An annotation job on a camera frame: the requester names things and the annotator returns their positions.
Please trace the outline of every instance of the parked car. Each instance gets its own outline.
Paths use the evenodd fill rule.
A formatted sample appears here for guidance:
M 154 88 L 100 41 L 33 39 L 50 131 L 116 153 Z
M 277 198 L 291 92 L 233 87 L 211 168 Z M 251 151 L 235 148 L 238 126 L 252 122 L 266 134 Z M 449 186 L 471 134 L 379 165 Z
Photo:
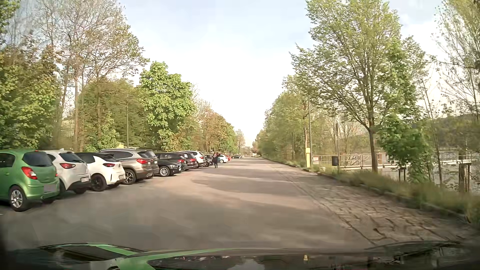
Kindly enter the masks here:
M 229 161 L 230 159 L 228 158 L 227 155 L 223 155 L 223 154 L 218 155 L 218 163 L 227 163 Z
M 161 160 L 176 162 L 180 165 L 180 172 L 188 170 L 187 166 L 187 156 L 180 153 L 157 153 L 155 154 L 158 157 L 158 162 Z
M 121 162 L 109 153 L 76 153 L 87 163 L 94 191 L 104 191 L 107 186 L 116 187 L 125 181 L 125 170 Z
M 13 210 L 28 210 L 36 200 L 52 202 L 59 192 L 57 170 L 45 152 L 0 150 L 0 199 Z
M 121 162 L 125 170 L 125 181 L 122 184 L 133 184 L 137 181 L 153 176 L 155 169 L 151 166 L 152 159 L 145 158 L 145 154 L 140 155 L 136 149 L 131 148 L 111 148 L 102 149 L 100 153 L 110 153 Z
M 153 150 L 149 150 L 149 149 L 137 149 L 138 153 L 140 155 L 143 155 L 145 154 L 147 157 L 151 158 L 153 163 L 151 163 L 150 165 L 152 166 L 153 168 L 153 175 L 157 175 L 158 174 L 158 157 L 155 155 L 155 153 L 153 152 Z
M 192 153 L 193 156 L 195 157 L 195 159 L 198 162 L 198 166 L 207 166 L 207 167 L 210 166 L 210 164 L 208 164 L 208 162 L 206 163 L 207 165 L 205 165 L 205 155 L 202 152 L 190 151 L 190 150 L 186 150 L 186 151 L 182 151 L 182 152 Z
M 197 169 L 198 167 L 200 167 L 200 165 L 198 165 L 197 159 L 192 153 L 190 152 L 172 152 L 172 153 L 179 153 L 182 155 L 186 155 L 187 167 L 189 169 Z
M 52 161 L 60 179 L 60 193 L 72 190 L 76 194 L 83 194 L 91 187 L 88 166 L 73 151 L 64 149 L 45 150 Z

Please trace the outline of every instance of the silver suv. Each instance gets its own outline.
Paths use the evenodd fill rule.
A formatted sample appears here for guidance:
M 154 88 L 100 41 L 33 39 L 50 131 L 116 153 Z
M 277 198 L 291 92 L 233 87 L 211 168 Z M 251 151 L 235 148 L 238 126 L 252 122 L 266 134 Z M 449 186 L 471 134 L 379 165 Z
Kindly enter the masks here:
M 151 178 L 158 171 L 158 166 L 154 164 L 153 159 L 146 156 L 145 149 L 130 148 L 110 148 L 102 149 L 100 153 L 110 153 L 121 162 L 125 170 L 125 182 L 123 184 L 133 184 L 137 181 Z

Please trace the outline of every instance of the car hood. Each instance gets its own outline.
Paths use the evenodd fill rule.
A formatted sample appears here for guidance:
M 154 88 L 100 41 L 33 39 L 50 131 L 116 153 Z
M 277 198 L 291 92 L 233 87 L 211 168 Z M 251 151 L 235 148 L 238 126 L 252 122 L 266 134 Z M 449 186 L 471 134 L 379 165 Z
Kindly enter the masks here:
M 16 261 L 28 261 L 32 266 L 57 266 L 58 269 L 91 270 L 243 270 L 243 269 L 367 269 L 368 265 L 408 264 L 422 266 L 436 262 L 441 265 L 445 252 L 451 249 L 446 261 L 452 263 L 477 259 L 477 246 L 450 241 L 403 242 L 368 249 L 311 249 L 311 248 L 215 248 L 143 251 L 118 245 L 74 243 L 47 245 L 36 249 L 10 252 Z M 435 254 L 441 254 L 434 260 Z

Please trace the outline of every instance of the tire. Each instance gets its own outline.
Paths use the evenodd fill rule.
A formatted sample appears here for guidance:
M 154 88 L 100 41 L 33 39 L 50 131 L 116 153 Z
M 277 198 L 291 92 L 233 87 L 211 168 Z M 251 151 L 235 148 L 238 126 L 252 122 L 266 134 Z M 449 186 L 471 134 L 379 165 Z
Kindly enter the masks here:
M 170 169 L 167 166 L 162 166 L 158 170 L 158 174 L 160 175 L 160 177 L 170 176 Z
M 8 202 L 10 207 L 16 212 L 23 212 L 30 209 L 30 202 L 25 196 L 21 187 L 14 185 L 8 191 Z
M 133 170 L 125 169 L 125 181 L 122 184 L 133 184 L 137 181 L 137 175 Z
M 87 191 L 86 188 L 77 188 L 77 189 L 74 189 L 73 192 L 75 192 L 76 194 L 83 194 Z
M 120 183 L 115 183 L 115 184 L 109 184 L 108 186 L 109 186 L 110 188 L 114 188 L 114 187 L 117 187 L 117 186 L 119 186 L 119 185 L 120 185 Z
M 94 174 L 92 176 L 92 190 L 102 192 L 107 188 L 107 182 L 101 174 Z

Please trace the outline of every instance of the parking lot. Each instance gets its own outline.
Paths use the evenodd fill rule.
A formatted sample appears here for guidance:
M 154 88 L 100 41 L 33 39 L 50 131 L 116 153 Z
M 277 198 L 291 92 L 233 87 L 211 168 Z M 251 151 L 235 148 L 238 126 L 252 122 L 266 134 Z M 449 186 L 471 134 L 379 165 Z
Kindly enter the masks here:
M 26 212 L 0 206 L 8 247 L 94 242 L 146 250 L 368 244 L 264 159 L 73 192 Z
M 144 250 L 364 247 L 470 234 L 368 191 L 258 158 L 234 159 L 26 212 L 0 206 L 10 249 L 108 243 Z

